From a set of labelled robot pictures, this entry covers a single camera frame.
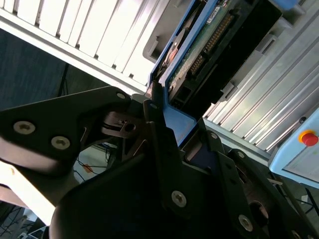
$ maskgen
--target circuit board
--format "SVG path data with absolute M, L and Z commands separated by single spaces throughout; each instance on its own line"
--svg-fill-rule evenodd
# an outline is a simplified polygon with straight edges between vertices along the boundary
M 234 18 L 234 16 L 229 13 L 229 10 L 232 9 L 236 2 L 235 0 L 224 0 L 214 8 L 200 34 L 169 80 L 169 93 L 186 74 L 191 73 L 192 76 L 196 76 L 196 73 L 204 63 L 204 57 L 201 53 L 209 54 L 216 46 L 219 38 Z

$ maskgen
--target blue component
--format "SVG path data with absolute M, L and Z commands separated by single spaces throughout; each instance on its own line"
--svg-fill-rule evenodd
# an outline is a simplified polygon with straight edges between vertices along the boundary
M 273 0 L 275 4 L 281 7 L 283 10 L 289 10 L 298 3 L 298 0 Z
M 198 19 L 196 20 L 196 23 L 190 30 L 187 38 L 185 39 L 183 45 L 179 49 L 178 53 L 176 54 L 173 62 L 170 64 L 170 66 L 166 69 L 165 73 L 162 75 L 160 79 L 160 83 L 164 87 L 164 107 L 163 107 L 163 113 L 166 121 L 167 127 L 174 130 L 175 138 L 177 140 L 177 144 L 180 145 L 183 140 L 187 137 L 187 135 L 191 132 L 191 130 L 196 125 L 196 120 L 189 115 L 177 110 L 176 108 L 169 105 L 168 102 L 168 81 L 172 77 L 173 73 L 177 69 L 178 65 L 182 61 L 183 57 L 187 53 L 188 49 L 191 47 L 193 41 L 195 40 L 196 36 L 199 34 L 200 30 L 204 26 L 204 24 L 207 22 L 207 19 L 213 12 L 215 5 L 218 0 L 208 0 L 206 3 L 204 9 L 200 13 Z M 275 2 L 282 7 L 283 9 L 290 9 L 294 6 L 297 0 L 275 0 Z M 191 14 L 191 8 L 194 5 L 196 0 L 192 0 L 191 4 L 189 5 L 185 15 L 183 16 L 182 20 L 178 24 L 175 32 L 173 33 L 172 37 L 170 38 L 168 44 L 166 45 L 165 49 L 161 53 L 159 59 L 157 60 L 155 67 L 153 68 L 150 77 L 148 86 L 150 85 L 151 81 L 153 80 L 155 70 L 158 69 L 159 64 L 161 63 L 162 59 L 166 56 L 167 52 L 169 51 L 169 48 L 171 47 L 174 39 L 178 35 L 179 31 L 181 30 L 181 27 L 188 16 L 188 14 Z
M 282 175 L 284 177 L 295 180 L 299 183 L 303 183 L 315 188 L 319 188 L 319 183 L 307 178 L 306 175 L 300 176 L 296 173 L 292 173 L 288 171 L 286 166 L 294 161 L 294 165 L 297 167 L 302 167 L 301 169 L 305 169 L 304 160 L 309 159 L 308 157 L 303 157 L 301 155 L 302 152 L 306 150 L 306 146 L 299 142 L 299 135 L 306 131 L 313 130 L 316 132 L 317 136 L 319 134 L 319 108 L 283 143 L 283 145 L 279 148 L 278 152 L 275 155 L 275 158 L 269 165 L 269 168 L 272 172 Z M 307 150 L 313 151 L 313 157 L 316 157 L 315 154 L 319 148 L 319 143 L 317 145 L 308 147 Z M 311 170 L 309 172 L 305 172 L 305 174 L 311 175 Z

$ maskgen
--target red emergency stop button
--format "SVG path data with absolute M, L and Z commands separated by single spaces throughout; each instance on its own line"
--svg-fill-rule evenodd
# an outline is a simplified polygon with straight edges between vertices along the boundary
M 318 143 L 318 137 L 312 132 L 303 135 L 301 140 L 308 147 L 314 146 L 316 143 Z

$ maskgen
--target bolt hole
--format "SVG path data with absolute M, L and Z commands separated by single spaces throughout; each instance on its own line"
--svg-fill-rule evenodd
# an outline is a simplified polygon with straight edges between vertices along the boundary
M 268 224 L 268 213 L 266 208 L 258 201 L 249 204 L 251 214 L 255 222 L 262 228 Z
M 236 181 L 234 179 L 230 179 L 230 182 L 234 185 L 236 185 Z
M 135 129 L 135 124 L 129 123 L 125 126 L 124 129 L 126 132 L 132 132 Z
M 125 95 L 123 95 L 122 93 L 117 93 L 116 95 L 121 99 L 125 99 Z

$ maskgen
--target electronic device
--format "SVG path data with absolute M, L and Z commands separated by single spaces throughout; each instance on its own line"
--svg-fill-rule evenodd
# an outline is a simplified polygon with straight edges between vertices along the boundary
M 272 172 L 319 188 L 319 108 L 299 120 L 294 132 L 273 153 Z
M 267 0 L 194 0 L 145 96 L 109 86 L 0 112 L 0 183 L 51 239 L 318 238 L 244 152 L 196 124 L 280 14 Z M 117 162 L 73 184 L 79 152 L 115 139 Z
M 281 14 L 268 0 L 192 2 L 150 75 L 179 145 Z

